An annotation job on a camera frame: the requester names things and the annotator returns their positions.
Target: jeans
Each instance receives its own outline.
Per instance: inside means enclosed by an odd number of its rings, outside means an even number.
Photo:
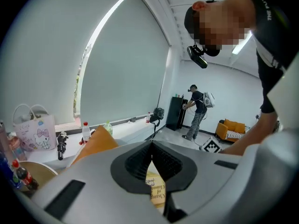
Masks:
[[[191,123],[191,127],[186,134],[186,138],[188,140],[191,140],[192,138],[196,139],[198,131],[199,131],[199,125],[204,118],[206,113],[195,113],[194,118]]]

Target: black figurine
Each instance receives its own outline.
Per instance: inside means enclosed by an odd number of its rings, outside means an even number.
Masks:
[[[59,136],[57,137],[57,141],[58,141],[58,146],[57,146],[57,151],[58,151],[58,159],[62,160],[64,159],[64,152],[66,150],[65,146],[66,146],[66,139],[68,139],[69,137],[66,136],[66,132],[62,131]]]

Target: person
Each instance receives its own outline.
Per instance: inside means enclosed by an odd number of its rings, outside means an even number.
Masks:
[[[194,84],[190,86],[190,91],[192,92],[192,96],[190,101],[185,105],[184,109],[188,109],[196,105],[196,111],[188,133],[186,135],[182,135],[184,139],[189,141],[191,141],[192,138],[194,138],[194,140],[196,139],[199,131],[199,125],[206,114],[206,106],[203,103],[204,94],[199,92],[197,90],[197,86]]]
[[[243,155],[272,133],[277,114],[267,94],[282,77],[298,52],[295,0],[197,1],[186,12],[185,28],[203,48],[238,43],[250,30],[256,41],[258,73],[263,88],[262,113],[241,139],[221,153]]]

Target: black cabinet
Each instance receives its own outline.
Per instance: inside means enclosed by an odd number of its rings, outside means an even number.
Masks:
[[[171,104],[166,120],[166,127],[172,130],[182,128],[186,110],[182,109],[183,104],[187,104],[188,100],[178,97],[172,97]]]

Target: bow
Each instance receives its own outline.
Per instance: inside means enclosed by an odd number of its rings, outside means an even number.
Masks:
[[[45,130],[41,130],[41,129],[38,129],[37,130],[37,136],[40,138],[42,136],[45,136],[45,137],[48,137],[49,136],[49,131],[47,129]]]

